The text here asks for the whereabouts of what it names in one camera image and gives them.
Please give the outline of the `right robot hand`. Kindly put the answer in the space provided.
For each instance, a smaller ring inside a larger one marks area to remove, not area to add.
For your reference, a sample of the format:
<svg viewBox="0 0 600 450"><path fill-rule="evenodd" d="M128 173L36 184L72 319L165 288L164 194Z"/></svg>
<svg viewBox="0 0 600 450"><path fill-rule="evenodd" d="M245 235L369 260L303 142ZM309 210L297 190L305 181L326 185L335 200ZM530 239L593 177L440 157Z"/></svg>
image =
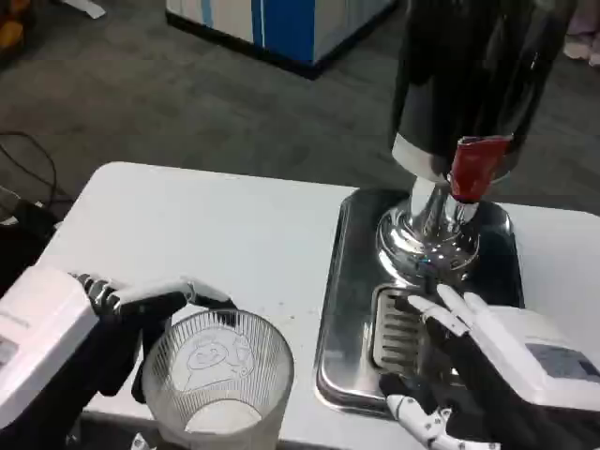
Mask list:
<svg viewBox="0 0 600 450"><path fill-rule="evenodd" d="M599 368L583 351L535 311L446 284L436 291L436 301L411 294L406 302L472 406L385 373L380 389L405 431L426 449L598 448Z"/></svg>

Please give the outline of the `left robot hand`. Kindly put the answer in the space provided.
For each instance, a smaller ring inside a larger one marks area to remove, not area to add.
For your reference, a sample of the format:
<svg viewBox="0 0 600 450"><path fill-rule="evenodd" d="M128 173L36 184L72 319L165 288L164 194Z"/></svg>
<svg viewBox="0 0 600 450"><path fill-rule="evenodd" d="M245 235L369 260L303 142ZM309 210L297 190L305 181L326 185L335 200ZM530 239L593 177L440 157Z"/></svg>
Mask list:
<svg viewBox="0 0 600 450"><path fill-rule="evenodd" d="M128 378L188 305L232 323L231 297L193 277L133 287L50 266L27 268L1 298L1 446L63 449L96 395Z"/></svg>

